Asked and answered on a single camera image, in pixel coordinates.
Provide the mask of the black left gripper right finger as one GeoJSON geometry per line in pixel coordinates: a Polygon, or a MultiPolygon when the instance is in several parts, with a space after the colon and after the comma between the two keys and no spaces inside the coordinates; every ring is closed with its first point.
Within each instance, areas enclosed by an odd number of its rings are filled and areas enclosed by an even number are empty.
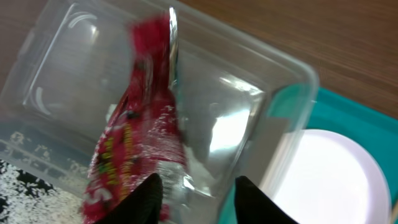
{"type": "Polygon", "coordinates": [[[246,176],[235,179],[237,224],[298,224],[246,176]]]}

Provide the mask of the red snack wrapper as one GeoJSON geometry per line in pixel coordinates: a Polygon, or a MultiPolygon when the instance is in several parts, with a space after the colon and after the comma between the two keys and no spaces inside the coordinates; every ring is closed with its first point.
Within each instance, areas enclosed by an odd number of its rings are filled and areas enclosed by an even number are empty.
{"type": "Polygon", "coordinates": [[[133,24],[129,34],[135,53],[131,77],[95,147],[83,222],[103,218],[156,173],[163,185],[158,223],[178,223],[189,176],[172,92],[178,59],[175,10],[133,24]]]}

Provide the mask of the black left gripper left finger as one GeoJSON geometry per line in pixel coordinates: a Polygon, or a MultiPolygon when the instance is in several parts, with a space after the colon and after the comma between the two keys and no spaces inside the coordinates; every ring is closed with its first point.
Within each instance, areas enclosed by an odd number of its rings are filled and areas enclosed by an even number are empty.
{"type": "Polygon", "coordinates": [[[162,179],[153,173],[95,224],[158,224],[162,199],[162,179]]]}

